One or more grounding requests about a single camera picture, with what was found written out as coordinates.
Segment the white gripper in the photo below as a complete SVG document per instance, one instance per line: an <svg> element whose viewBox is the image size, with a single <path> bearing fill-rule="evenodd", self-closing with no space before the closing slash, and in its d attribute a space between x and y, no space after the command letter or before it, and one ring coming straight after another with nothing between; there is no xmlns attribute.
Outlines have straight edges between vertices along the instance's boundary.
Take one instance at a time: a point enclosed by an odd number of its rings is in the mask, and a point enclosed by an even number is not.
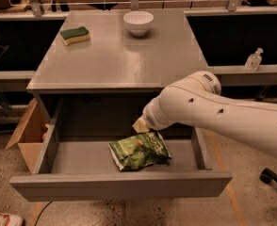
<svg viewBox="0 0 277 226"><path fill-rule="evenodd" d="M174 124L168 116L162 111L159 98L155 97L143 109L140 116L132 125L133 129L139 133L148 133L150 129L163 130Z"/></svg>

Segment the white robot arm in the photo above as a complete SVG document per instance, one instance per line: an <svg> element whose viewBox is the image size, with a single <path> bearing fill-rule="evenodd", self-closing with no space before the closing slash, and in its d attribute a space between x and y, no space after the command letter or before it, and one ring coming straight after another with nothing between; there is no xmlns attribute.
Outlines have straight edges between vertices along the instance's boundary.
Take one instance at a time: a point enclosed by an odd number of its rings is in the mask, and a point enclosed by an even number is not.
<svg viewBox="0 0 277 226"><path fill-rule="evenodd" d="M277 104L220 95L219 79L200 71L166 86L133 124L138 133L175 123L199 127L277 157Z"/></svg>

